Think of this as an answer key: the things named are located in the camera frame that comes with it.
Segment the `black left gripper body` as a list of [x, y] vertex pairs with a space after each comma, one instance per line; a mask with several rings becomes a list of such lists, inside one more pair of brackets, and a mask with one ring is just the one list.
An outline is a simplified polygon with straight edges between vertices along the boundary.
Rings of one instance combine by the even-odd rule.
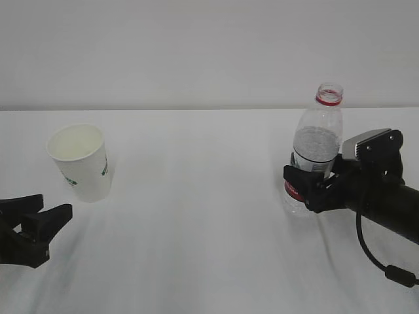
[[49, 246], [25, 233], [16, 233], [1, 213], [1, 264], [38, 268], [49, 261]]

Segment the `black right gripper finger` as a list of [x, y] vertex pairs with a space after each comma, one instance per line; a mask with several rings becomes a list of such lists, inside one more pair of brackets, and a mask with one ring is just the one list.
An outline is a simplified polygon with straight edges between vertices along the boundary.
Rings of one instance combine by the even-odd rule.
[[336, 156], [328, 163], [324, 174], [325, 183], [334, 183], [342, 172], [342, 157]]
[[326, 180], [323, 173], [307, 172], [291, 165], [283, 167], [283, 202], [290, 213], [327, 211]]

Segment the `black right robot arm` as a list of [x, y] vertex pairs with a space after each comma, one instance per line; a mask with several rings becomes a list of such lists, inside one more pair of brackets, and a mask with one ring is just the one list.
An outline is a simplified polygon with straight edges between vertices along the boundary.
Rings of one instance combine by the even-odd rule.
[[418, 191], [405, 185], [399, 153], [372, 163], [344, 160], [339, 154], [332, 172], [322, 180], [319, 173], [286, 165], [283, 177], [311, 212], [350, 209], [418, 243]]

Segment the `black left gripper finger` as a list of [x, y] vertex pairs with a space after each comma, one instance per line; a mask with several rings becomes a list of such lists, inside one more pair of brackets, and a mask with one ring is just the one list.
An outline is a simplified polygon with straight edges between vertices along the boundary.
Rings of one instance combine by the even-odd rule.
[[1, 215], [4, 217], [19, 217], [23, 214], [38, 213], [42, 208], [42, 194], [1, 200]]
[[50, 243], [72, 218], [73, 206], [68, 203], [48, 211], [24, 214], [20, 235], [33, 243]]

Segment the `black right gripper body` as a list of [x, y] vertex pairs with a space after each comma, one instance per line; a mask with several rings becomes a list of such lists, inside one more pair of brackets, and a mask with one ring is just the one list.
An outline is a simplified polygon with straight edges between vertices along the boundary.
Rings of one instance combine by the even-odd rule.
[[314, 190], [314, 212], [349, 208], [372, 211], [374, 198], [405, 184], [399, 153], [362, 157], [358, 161], [338, 159], [337, 172]]

